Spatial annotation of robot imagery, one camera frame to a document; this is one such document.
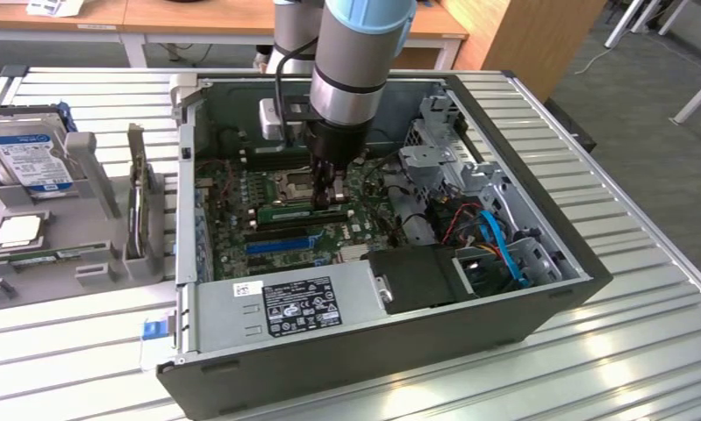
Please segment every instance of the blue latch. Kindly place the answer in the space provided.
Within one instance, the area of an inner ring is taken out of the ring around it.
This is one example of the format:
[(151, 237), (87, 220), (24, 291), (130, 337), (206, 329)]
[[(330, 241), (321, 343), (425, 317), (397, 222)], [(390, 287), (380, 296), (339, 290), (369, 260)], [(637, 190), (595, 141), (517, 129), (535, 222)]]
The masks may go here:
[(159, 339), (167, 336), (167, 320), (144, 322), (142, 340)]

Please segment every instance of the gray carpet floor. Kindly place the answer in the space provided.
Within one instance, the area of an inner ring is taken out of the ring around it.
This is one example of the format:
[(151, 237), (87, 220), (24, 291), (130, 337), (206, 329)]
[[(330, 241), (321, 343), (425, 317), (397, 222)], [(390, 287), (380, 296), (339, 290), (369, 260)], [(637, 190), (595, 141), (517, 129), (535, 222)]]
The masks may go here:
[[(701, 108), (684, 125), (668, 121), (701, 88), (701, 61), (656, 35), (629, 34), (575, 75), (605, 51), (611, 29), (599, 19), (553, 99), (595, 138), (595, 159), (701, 269)], [(194, 46), (182, 55), (199, 61), (205, 51)], [(249, 67), (253, 53), (215, 46), (201, 67)], [(158, 45), (147, 46), (147, 58), (151, 67), (186, 66)], [(0, 41), (0, 69), (6, 64), (126, 67), (127, 59), (120, 45)]]

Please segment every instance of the warning label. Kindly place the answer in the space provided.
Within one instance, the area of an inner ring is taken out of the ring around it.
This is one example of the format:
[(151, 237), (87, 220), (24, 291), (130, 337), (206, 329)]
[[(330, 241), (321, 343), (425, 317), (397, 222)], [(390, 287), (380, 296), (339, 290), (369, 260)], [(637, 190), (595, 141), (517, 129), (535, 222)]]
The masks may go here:
[(47, 134), (0, 136), (0, 152), (20, 183), (28, 189), (52, 191), (71, 186), (70, 172), (62, 159), (54, 156), (51, 137)]
[(329, 277), (262, 288), (270, 335), (277, 337), (342, 324)]

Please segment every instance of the slatted metal surface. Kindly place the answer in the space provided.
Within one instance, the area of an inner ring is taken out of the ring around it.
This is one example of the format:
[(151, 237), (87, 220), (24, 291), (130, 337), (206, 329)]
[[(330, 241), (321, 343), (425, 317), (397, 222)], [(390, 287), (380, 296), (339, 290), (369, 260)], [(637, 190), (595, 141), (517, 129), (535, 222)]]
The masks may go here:
[[(99, 134), (110, 175), (127, 172), (128, 122), (146, 127), (147, 156), (166, 173), (170, 252), (169, 76), (150, 69), (34, 68), (10, 101), (67, 101), (79, 129)], [(520, 344), (225, 419), (701, 419), (701, 274), (518, 82), (493, 72), (461, 78), (613, 282)], [(488, 158), (477, 134), (470, 137)], [(173, 309), (174, 300), (174, 286), (163, 282), (0, 310), (0, 419), (185, 419), (155, 376), (139, 368), (139, 327)]]

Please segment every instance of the green circuit board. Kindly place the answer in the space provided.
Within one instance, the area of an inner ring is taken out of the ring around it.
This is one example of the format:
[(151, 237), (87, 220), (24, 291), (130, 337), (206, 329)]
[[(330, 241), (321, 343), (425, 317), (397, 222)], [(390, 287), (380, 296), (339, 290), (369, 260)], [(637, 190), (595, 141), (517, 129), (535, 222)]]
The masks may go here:
[[(361, 201), (365, 172), (376, 163), (378, 160), (369, 160), (364, 166), (353, 165), (348, 169), (345, 193), (350, 199), (330, 205), (325, 211), (314, 211), (310, 206), (306, 168), (250, 172), (237, 161), (199, 164), (195, 183), (206, 197), (214, 280), (338, 263), (344, 261), (341, 250), (348, 246), (366, 245), (369, 250), (388, 248), (389, 237), (368, 208), (373, 207), (376, 215), (392, 221), (392, 205), (386, 197), (376, 196), (373, 191), (366, 192), (365, 204)], [(330, 222), (314, 223), (313, 218)], [(302, 231), (305, 235), (297, 242), (306, 244), (307, 239), (310, 247), (266, 253), (254, 253), (251, 249), (247, 253), (250, 247), (282, 241), (253, 240), (254, 234), (274, 232), (270, 224), (282, 232)]]

